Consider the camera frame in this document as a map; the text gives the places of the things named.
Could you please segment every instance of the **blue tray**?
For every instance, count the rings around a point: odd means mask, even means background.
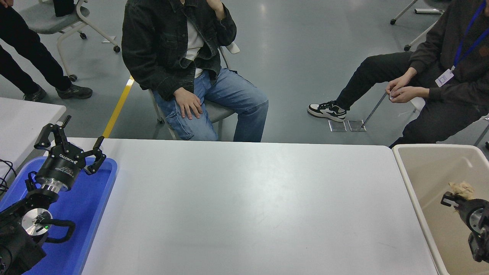
[[[27,194],[25,180],[31,171],[38,171],[46,157],[29,161],[15,178],[4,198],[0,201],[0,210],[24,198]],[[87,158],[92,164],[95,158]],[[112,191],[117,172],[113,159],[105,159],[97,173],[89,176],[80,172],[73,188],[60,192],[57,202],[51,204],[49,212],[54,219],[71,220],[76,224],[75,232],[69,241],[61,244],[45,243],[43,249],[47,256],[36,264],[28,275],[79,275],[83,270],[92,241],[97,232],[100,219]],[[52,227],[49,236],[60,238],[66,228]]]

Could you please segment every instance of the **black denim jacket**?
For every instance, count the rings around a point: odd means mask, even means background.
[[[211,81],[221,69],[218,47],[236,38],[236,25],[224,7],[218,21],[205,0],[128,0],[122,26],[122,58],[143,89],[159,92],[165,100],[183,87],[194,91],[195,68],[209,70]],[[195,61],[185,59],[187,18],[204,39]]]

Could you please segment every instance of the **black sneaker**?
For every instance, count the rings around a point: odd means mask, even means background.
[[[336,122],[343,122],[346,116],[346,110],[336,105],[335,100],[322,104],[311,104],[307,111],[313,116],[329,118]]]
[[[32,94],[24,94],[24,100],[39,102],[46,96],[46,91],[39,87],[39,90]]]
[[[71,86],[66,91],[62,91],[56,88],[56,92],[58,92],[59,97],[62,99],[67,99],[72,97],[78,99],[85,99],[91,97],[92,94],[92,90],[90,88],[80,87],[75,84],[71,84]]]

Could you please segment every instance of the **gray floor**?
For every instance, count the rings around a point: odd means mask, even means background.
[[[16,1],[14,7],[22,10],[36,2]],[[269,97],[263,142],[391,144],[406,123],[417,115],[412,113],[410,103],[393,104],[385,100],[369,121],[365,133],[331,133],[328,120],[308,115],[306,107],[310,103],[335,99],[365,57],[402,51],[405,44],[437,19],[437,15],[415,15],[415,7],[427,7],[419,1],[396,25],[390,25],[390,19],[409,2],[224,1],[238,26],[236,43],[241,48],[239,54],[229,57],[231,65]],[[89,19],[120,41],[124,4],[125,0],[99,0],[85,6],[91,11]],[[67,114],[73,116],[66,129],[68,136],[97,137],[109,121],[129,72],[121,54],[114,53],[111,44],[101,43],[103,38],[90,27],[85,27],[84,31],[87,40],[73,35],[63,46],[71,69],[78,75],[76,84],[94,90],[93,97],[87,100],[61,100],[27,60],[3,41],[0,44],[48,92],[45,102],[66,105]],[[57,37],[41,35],[41,40],[60,60]],[[374,86],[353,105],[347,118],[365,119],[384,87],[385,84]],[[22,93],[2,77],[0,95],[22,98]],[[232,140],[236,121],[236,115],[224,121],[222,140]],[[484,121],[475,122],[443,143],[473,144],[485,127]],[[166,127],[157,124],[148,92],[135,84],[110,137],[169,139],[170,135]]]

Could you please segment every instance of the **black and white sneaker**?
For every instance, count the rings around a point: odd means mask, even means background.
[[[346,110],[336,105],[335,100],[322,104],[311,104],[307,111],[313,116],[329,118],[336,122],[343,122],[346,117]]]
[[[65,91],[56,88],[56,92],[58,92],[58,96],[62,99],[67,99],[72,97],[78,99],[85,99],[91,97],[92,95],[92,90],[90,88],[80,87],[75,84],[71,84],[71,86]]]

